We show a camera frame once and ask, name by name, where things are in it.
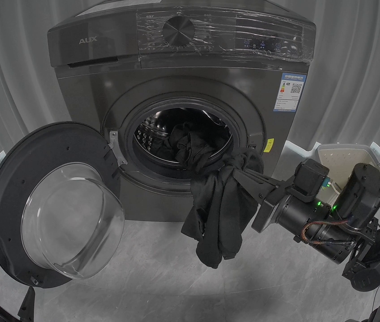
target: washing machine door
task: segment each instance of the washing machine door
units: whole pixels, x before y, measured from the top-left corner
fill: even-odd
[[[0,164],[0,266],[43,288],[85,279],[111,259],[124,228],[119,166],[90,126],[46,125]]]

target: rotary knob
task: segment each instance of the rotary knob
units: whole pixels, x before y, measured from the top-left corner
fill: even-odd
[[[171,46],[185,46],[194,36],[194,25],[190,19],[177,15],[163,25],[163,37]]]

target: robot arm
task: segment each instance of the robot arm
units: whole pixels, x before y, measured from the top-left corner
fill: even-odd
[[[357,164],[333,206],[316,198],[331,185],[329,169],[312,159],[300,163],[286,181],[251,170],[238,170],[235,179],[260,204],[252,228],[258,233],[278,223],[304,242],[340,264],[350,253],[343,276],[354,289],[371,291],[380,285],[380,255],[369,252],[377,244],[380,171]]]

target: aux logo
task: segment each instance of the aux logo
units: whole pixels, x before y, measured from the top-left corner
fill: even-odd
[[[89,39],[87,39],[87,38],[85,38],[85,39],[84,39],[84,38],[81,38],[79,44],[81,44],[81,43],[96,42],[96,41],[97,41],[96,37],[97,37],[97,36],[90,37]]]

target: yellow warning sticker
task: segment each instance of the yellow warning sticker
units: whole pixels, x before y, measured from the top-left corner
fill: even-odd
[[[272,149],[273,147],[273,141],[275,140],[275,138],[269,138],[268,139],[268,144],[266,144],[266,148],[265,150],[263,150],[264,153],[268,153],[270,152],[270,150]]]

